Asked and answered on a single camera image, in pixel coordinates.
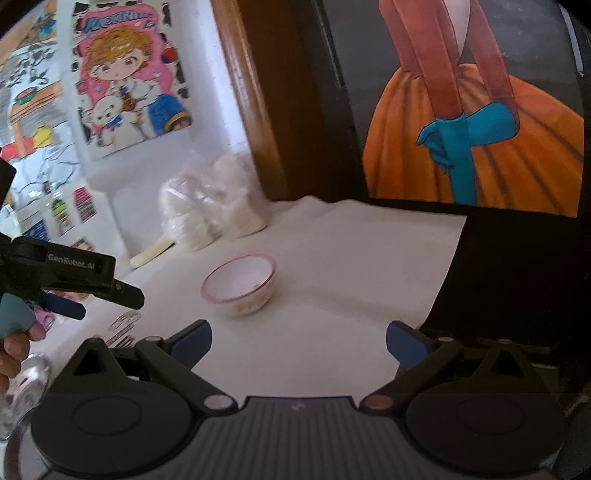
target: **wooden door frame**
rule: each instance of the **wooden door frame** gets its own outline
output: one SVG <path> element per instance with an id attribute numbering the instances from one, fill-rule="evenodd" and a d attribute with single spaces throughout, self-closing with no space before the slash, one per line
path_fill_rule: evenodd
<path id="1" fill-rule="evenodd" d="M 288 0 L 211 2 L 265 194 L 354 197 L 354 166 L 331 147 Z"/>

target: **white bowl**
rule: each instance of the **white bowl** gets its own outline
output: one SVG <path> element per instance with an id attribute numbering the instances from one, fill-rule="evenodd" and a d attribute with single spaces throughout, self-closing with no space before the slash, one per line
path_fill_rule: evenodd
<path id="1" fill-rule="evenodd" d="M 220 314 L 249 315 L 271 299 L 275 270 L 275 262 L 266 255 L 235 258 L 208 275 L 201 295 Z"/>

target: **screw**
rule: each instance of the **screw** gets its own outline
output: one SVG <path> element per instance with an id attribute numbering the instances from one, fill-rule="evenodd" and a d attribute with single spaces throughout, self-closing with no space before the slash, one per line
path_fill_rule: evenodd
<path id="1" fill-rule="evenodd" d="M 203 400 L 203 404 L 209 410 L 227 410 L 234 405 L 234 400 L 227 395 L 209 395 L 208 398 Z"/>
<path id="2" fill-rule="evenodd" d="M 159 337 L 158 335 L 150 335 L 150 336 L 144 338 L 144 340 L 147 340 L 149 342 L 160 343 L 162 341 L 162 337 Z"/>
<path id="3" fill-rule="evenodd" d="M 394 405 L 394 400 L 387 395 L 371 395 L 364 402 L 372 410 L 387 410 Z"/>

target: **cartoon dog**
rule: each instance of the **cartoon dog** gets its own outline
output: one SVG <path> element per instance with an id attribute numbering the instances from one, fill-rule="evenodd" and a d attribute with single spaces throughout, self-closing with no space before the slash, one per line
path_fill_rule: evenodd
<path id="1" fill-rule="evenodd" d="M 104 96 L 96 102 L 92 111 L 92 122 L 99 128 L 97 145 L 113 145 L 115 150 L 120 150 L 147 140 L 141 128 L 141 117 L 141 111 L 125 111 L 124 102 L 119 96 Z"/>

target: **anime girl poster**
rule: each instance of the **anime girl poster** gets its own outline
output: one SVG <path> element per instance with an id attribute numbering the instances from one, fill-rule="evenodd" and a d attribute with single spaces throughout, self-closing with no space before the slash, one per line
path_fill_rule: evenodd
<path id="1" fill-rule="evenodd" d="M 558 3 L 325 6 L 370 197 L 577 215 L 585 72 Z M 369 60 L 350 41 L 362 30 Z"/>
<path id="2" fill-rule="evenodd" d="M 77 2 L 73 62 L 79 116 L 98 159 L 191 125 L 168 2 Z"/>

